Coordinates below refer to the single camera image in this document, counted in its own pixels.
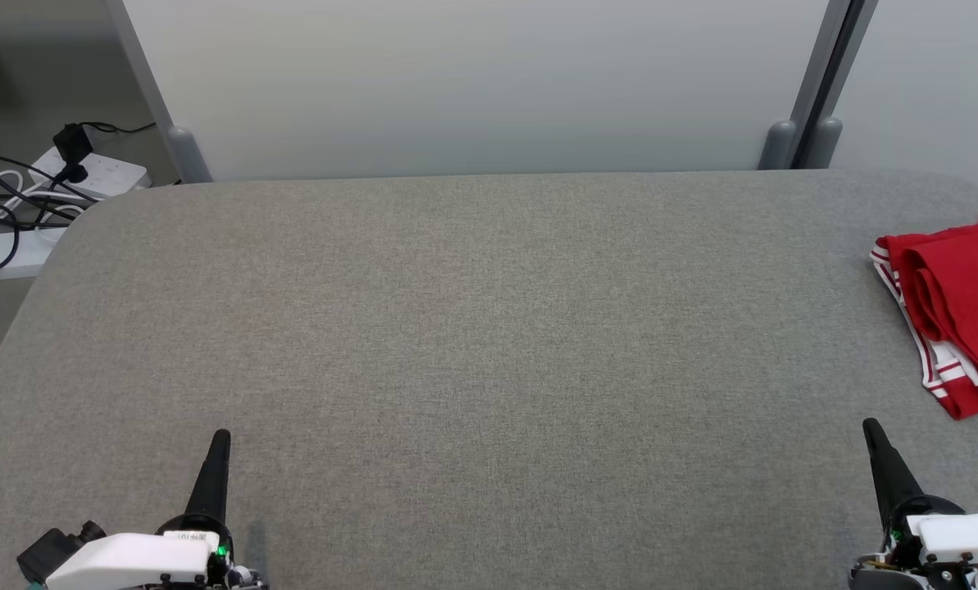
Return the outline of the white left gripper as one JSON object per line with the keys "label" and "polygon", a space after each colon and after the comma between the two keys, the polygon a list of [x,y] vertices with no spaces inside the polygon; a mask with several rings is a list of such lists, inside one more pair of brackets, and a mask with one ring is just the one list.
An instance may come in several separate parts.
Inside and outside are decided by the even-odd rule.
{"label": "white left gripper", "polygon": [[267,589],[259,571],[234,560],[225,525],[231,432],[212,435],[185,515],[155,533],[115,533],[86,542],[46,578],[48,589]]}

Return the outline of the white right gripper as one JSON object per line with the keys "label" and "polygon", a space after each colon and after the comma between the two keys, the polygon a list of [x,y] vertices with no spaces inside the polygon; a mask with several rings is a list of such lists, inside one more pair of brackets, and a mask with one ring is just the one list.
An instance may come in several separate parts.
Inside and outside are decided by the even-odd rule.
{"label": "white right gripper", "polygon": [[852,589],[978,589],[978,513],[924,494],[875,418],[861,422],[885,540],[849,571]]}

